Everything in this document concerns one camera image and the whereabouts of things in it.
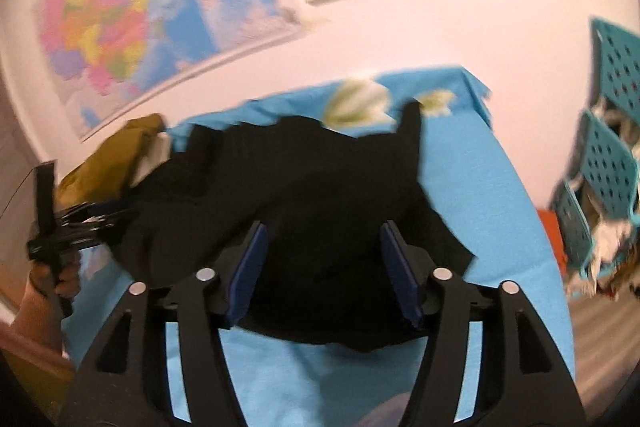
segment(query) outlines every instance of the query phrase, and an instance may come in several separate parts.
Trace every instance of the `metal pin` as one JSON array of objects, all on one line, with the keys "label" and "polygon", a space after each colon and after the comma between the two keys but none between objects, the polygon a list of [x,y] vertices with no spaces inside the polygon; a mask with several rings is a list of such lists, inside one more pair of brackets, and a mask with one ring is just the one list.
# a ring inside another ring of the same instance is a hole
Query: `metal pin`
[{"label": "metal pin", "polygon": [[212,270],[210,268],[201,268],[196,272],[196,279],[203,282],[210,281],[215,276],[215,270]]},{"label": "metal pin", "polygon": [[505,281],[502,283],[502,289],[509,295],[516,295],[520,291],[520,286],[513,281]]},{"label": "metal pin", "polygon": [[146,291],[146,284],[143,282],[134,282],[129,286],[129,293],[131,295],[142,295]]},{"label": "metal pin", "polygon": [[448,281],[453,277],[453,273],[449,268],[440,266],[433,271],[433,276],[441,281]]}]

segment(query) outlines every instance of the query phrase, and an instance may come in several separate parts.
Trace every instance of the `olive green cloth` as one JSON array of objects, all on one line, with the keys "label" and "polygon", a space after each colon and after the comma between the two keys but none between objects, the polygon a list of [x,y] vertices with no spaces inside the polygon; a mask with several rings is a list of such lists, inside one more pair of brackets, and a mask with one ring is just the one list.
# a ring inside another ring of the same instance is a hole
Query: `olive green cloth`
[{"label": "olive green cloth", "polygon": [[56,192],[58,208],[121,197],[136,173],[140,158],[162,131],[164,121],[159,114],[129,120],[60,182]]},{"label": "olive green cloth", "polygon": [[66,400],[72,378],[71,369],[66,374],[57,375],[9,351],[2,350],[2,355],[36,406],[55,423]]}]

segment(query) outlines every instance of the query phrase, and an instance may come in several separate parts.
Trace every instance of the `colorful map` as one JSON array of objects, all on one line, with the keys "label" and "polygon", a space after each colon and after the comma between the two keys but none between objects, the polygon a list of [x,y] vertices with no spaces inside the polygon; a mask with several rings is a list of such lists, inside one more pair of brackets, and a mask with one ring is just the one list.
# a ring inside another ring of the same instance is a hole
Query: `colorful map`
[{"label": "colorful map", "polygon": [[158,86],[293,26],[276,0],[40,0],[36,14],[79,137]]}]

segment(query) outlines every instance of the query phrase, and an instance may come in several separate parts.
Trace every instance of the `blue bed sheet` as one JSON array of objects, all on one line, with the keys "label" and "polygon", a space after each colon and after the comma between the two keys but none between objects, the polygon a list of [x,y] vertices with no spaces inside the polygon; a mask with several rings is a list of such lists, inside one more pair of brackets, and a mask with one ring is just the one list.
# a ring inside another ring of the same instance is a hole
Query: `blue bed sheet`
[{"label": "blue bed sheet", "polygon": [[[486,88],[463,68],[383,75],[377,82],[392,93],[387,111],[392,117],[404,101],[421,93],[433,89],[454,93],[448,116],[423,119],[420,181],[452,232],[477,256],[465,279],[489,286],[505,279],[517,281],[573,374],[572,330],[559,271],[536,211],[489,127],[482,103]],[[338,85],[276,95],[189,119],[170,130],[174,146],[184,148],[193,123],[224,128],[238,121],[269,124],[285,114],[321,118]],[[392,131],[392,124],[377,124],[352,128],[349,134]],[[74,315],[63,325],[68,352],[76,363],[130,282],[114,262],[83,282]],[[239,328],[221,331],[221,338],[250,427],[351,426],[379,404],[411,389],[426,343],[421,339],[363,355],[341,346],[279,341]],[[473,324],[459,419],[473,411],[480,352],[481,327]],[[188,419],[175,325],[168,325],[167,357],[174,413]]]}]

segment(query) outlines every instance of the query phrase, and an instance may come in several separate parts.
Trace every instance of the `black cloth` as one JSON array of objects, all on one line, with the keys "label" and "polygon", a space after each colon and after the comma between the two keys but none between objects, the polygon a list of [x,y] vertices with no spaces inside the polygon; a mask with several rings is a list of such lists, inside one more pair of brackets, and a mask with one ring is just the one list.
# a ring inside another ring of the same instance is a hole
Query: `black cloth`
[{"label": "black cloth", "polygon": [[177,282],[238,244],[254,220],[270,247],[241,326],[368,351],[417,336],[386,275],[379,229],[462,274],[472,254],[417,182],[422,119],[409,103],[395,133],[353,138],[316,120],[224,131],[194,126],[184,153],[130,194],[138,217],[114,234],[114,257],[151,286]]}]

